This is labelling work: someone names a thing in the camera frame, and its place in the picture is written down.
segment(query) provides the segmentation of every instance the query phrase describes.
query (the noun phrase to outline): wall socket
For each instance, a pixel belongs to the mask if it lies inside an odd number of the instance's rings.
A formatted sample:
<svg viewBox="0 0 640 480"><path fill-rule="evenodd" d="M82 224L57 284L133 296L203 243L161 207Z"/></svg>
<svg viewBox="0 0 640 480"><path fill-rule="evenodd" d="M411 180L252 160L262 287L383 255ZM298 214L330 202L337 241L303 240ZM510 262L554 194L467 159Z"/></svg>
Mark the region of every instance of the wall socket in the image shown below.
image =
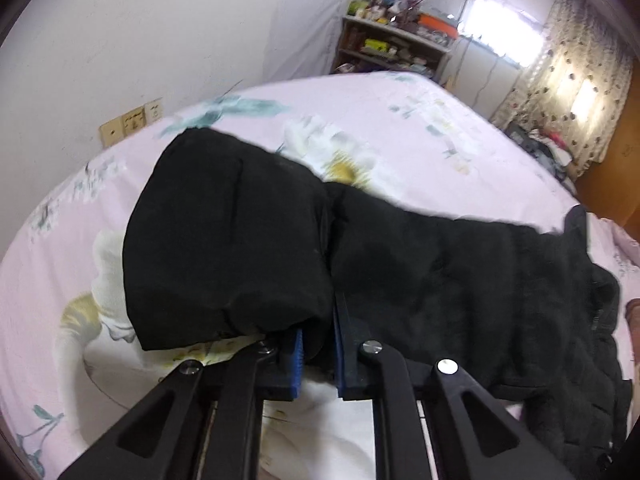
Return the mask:
<svg viewBox="0 0 640 480"><path fill-rule="evenodd" d="M124 139L122 117L116 117L100 126L100 139L102 140L102 146L104 148L113 146Z"/></svg>
<svg viewBox="0 0 640 480"><path fill-rule="evenodd" d="M134 108L122 116L124 134L129 137L146 126L145 107Z"/></svg>
<svg viewBox="0 0 640 480"><path fill-rule="evenodd" d="M148 124L162 118L162 98L149 101L144 106L134 108L126 114L116 117L100 126L102 146L108 148L125 137L132 136Z"/></svg>

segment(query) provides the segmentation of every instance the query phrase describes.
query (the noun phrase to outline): electrical cable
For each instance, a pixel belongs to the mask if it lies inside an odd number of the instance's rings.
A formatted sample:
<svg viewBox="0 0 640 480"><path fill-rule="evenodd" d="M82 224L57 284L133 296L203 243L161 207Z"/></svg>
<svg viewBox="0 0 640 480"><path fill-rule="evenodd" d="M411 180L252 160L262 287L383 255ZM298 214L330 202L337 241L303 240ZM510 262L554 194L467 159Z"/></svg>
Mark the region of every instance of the electrical cable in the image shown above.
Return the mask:
<svg viewBox="0 0 640 480"><path fill-rule="evenodd" d="M462 51L462 56L460 57L460 63L458 63L458 68L456 69L456 75L453 76L453 88L456 88L456 85L458 84L458 74L460 74L460 69L462 68L462 64L465 61L465 56L466 56L466 51L469 50L469 45L471 44L471 39L470 38L466 38L466 46L465 49Z"/></svg>
<svg viewBox="0 0 640 480"><path fill-rule="evenodd" d="M491 67L491 70L489 70L489 73L486 75L486 82L484 83L484 86L482 86L482 88L478 90L478 93L476 94L476 98L474 99L474 103L471 105L471 109L473 111L476 111L476 105L478 104L478 98L480 97L480 93L489 85L489 81L491 80L491 76L494 73L495 67L498 66L498 61L500 61L500 58L496 56L494 65Z"/></svg>

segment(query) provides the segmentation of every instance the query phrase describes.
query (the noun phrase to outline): bed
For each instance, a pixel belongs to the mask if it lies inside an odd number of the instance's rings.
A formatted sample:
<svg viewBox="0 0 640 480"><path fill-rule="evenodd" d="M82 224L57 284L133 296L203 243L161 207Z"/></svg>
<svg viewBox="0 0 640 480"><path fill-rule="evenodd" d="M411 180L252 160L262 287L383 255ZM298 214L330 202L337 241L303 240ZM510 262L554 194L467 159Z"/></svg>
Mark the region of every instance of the bed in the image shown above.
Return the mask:
<svg viewBox="0 0 640 480"><path fill-rule="evenodd" d="M215 127L325 180L428 214L548 232L577 203L503 133L409 73L261 86L148 126L50 193L0 266L0 410L18 454L41 478L57 478L181 361L212 364L255 340L143 352L126 316L127 220L162 150L191 126ZM592 259L621 284L614 336L631 379L625 306L640 298L640 250L613 222L590 215L589 223ZM509 409L518 416L519 406ZM260 477L375 478L370 404L342 402L326 377L307 370L299 400L265 408Z"/></svg>

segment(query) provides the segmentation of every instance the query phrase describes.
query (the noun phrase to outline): patterned curtain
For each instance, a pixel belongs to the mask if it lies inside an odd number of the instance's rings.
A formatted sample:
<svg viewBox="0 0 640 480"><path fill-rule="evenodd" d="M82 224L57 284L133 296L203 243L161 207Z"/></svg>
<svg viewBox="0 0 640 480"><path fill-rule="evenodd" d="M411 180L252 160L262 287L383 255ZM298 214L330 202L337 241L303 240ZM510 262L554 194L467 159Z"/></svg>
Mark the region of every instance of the patterned curtain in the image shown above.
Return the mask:
<svg viewBox="0 0 640 480"><path fill-rule="evenodd" d="M556 0L538 58L521 73L492 123L560 132L578 175L602 162L625 105L634 56L586 0Z"/></svg>

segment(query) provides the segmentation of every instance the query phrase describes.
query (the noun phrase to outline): black garment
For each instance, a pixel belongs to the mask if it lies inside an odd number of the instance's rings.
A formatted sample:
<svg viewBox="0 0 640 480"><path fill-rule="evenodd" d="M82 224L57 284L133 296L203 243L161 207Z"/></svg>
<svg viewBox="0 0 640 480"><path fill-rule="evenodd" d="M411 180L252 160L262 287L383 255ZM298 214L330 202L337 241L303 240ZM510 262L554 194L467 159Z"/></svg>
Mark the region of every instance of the black garment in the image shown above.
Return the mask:
<svg viewBox="0 0 640 480"><path fill-rule="evenodd" d="M591 263L584 210L563 234L422 216L212 130L160 157L130 218L127 312L145 349L302 324L328 334L334 292L405 357L453 358L579 478L621 444L618 286Z"/></svg>

